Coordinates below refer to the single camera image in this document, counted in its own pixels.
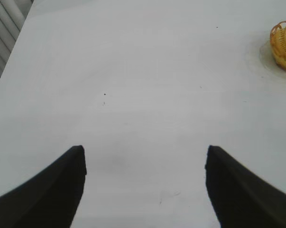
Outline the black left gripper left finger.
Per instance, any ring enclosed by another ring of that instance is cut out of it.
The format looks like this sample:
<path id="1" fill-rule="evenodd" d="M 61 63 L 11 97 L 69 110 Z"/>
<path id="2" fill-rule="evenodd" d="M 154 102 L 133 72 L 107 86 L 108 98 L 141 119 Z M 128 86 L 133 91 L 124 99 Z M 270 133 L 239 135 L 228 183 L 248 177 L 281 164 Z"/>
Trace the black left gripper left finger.
<path id="1" fill-rule="evenodd" d="M 0 196 L 0 228 L 71 227 L 86 174 L 84 147 L 71 147 L 37 175 Z"/>

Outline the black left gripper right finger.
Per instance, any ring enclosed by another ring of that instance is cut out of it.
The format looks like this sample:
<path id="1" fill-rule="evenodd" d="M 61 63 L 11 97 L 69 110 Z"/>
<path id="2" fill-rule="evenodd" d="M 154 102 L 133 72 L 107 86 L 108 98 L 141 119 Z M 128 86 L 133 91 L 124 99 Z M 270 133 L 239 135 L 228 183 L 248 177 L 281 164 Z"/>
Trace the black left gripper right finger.
<path id="1" fill-rule="evenodd" d="M 286 193 L 209 146 L 205 185 L 222 228 L 286 228 Z"/>

